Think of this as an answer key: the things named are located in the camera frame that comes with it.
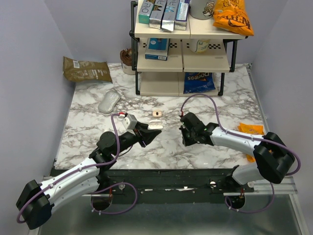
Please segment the beige earbud charging case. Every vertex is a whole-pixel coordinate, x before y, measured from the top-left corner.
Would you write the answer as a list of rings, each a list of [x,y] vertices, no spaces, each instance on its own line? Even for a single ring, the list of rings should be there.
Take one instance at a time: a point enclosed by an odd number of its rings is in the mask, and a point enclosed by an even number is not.
[[[160,118],[160,117],[162,117],[162,111],[161,110],[153,110],[152,115],[154,118]]]

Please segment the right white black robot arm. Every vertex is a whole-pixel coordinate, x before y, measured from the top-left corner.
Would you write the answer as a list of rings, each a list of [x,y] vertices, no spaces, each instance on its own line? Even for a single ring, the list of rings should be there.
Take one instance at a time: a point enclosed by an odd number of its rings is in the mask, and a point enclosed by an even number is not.
[[[266,135],[230,132],[223,130],[216,123],[204,125],[194,113],[182,115],[180,121],[182,142],[185,146],[194,144],[223,146],[254,156],[255,162],[233,167],[222,180],[223,185],[231,192],[237,191],[249,182],[262,179],[279,184],[295,161],[295,156],[273,132]]]

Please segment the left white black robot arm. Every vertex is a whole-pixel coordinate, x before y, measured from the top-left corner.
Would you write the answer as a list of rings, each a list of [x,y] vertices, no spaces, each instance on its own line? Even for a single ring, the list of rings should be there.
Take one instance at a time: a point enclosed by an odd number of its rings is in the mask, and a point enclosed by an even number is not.
[[[131,132],[118,135],[117,131],[104,132],[97,147],[81,163],[49,180],[28,182],[20,194],[16,207],[17,222],[26,223],[33,230],[47,222],[61,206],[84,194],[104,193],[113,187],[127,185],[126,182],[111,184],[105,172],[116,162],[120,152],[139,143],[149,145],[162,129],[151,129],[137,122]]]

